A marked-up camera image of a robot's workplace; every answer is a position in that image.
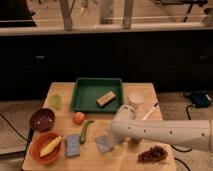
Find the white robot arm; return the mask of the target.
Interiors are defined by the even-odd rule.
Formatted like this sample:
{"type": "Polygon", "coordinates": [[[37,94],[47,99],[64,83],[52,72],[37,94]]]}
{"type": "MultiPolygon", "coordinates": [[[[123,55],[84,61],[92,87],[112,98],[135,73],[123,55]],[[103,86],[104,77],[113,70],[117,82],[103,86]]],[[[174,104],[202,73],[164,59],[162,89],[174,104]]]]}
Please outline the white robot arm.
{"type": "Polygon", "coordinates": [[[136,120],[135,109],[122,105],[109,125],[117,142],[127,137],[213,153],[213,120],[136,120]]]}

